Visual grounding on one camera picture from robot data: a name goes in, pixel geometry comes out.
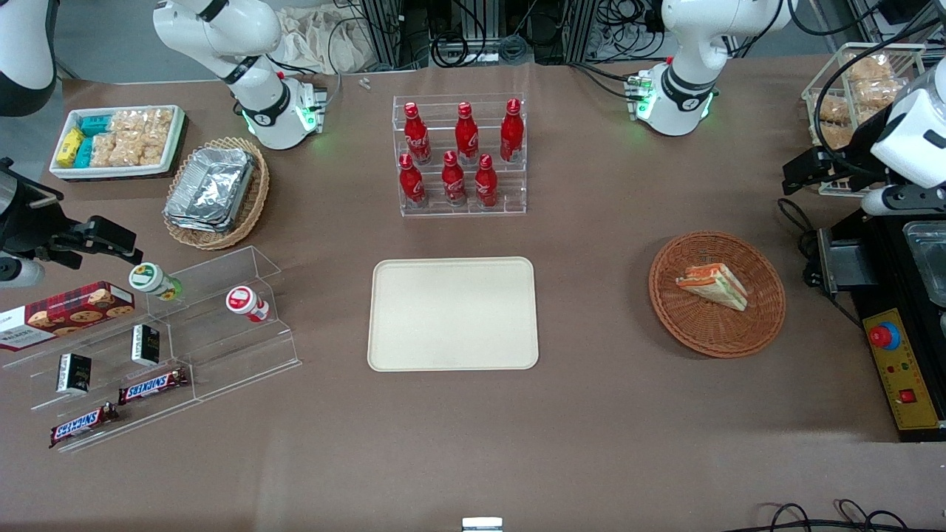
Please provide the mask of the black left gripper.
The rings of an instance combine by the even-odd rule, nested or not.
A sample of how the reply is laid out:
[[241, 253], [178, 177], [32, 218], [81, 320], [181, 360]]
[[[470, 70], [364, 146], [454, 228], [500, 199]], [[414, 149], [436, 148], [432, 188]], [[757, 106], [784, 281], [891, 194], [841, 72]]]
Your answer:
[[783, 196], [815, 185], [815, 192], [824, 197], [865, 197], [888, 185], [879, 169], [870, 169], [868, 163], [841, 163], [840, 158], [821, 145], [802, 152], [792, 160], [792, 171], [783, 173]]

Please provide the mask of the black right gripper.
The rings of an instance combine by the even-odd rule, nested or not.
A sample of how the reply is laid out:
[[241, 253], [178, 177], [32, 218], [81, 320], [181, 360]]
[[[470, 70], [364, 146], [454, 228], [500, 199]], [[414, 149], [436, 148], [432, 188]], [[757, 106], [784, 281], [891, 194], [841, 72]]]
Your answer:
[[1, 168], [2, 270], [40, 270], [38, 262], [77, 270], [84, 260], [79, 253], [144, 262], [144, 252], [135, 247], [136, 233], [104, 216], [91, 216], [81, 233], [76, 230], [81, 223], [62, 210], [60, 192], [14, 171], [10, 158], [2, 158]]

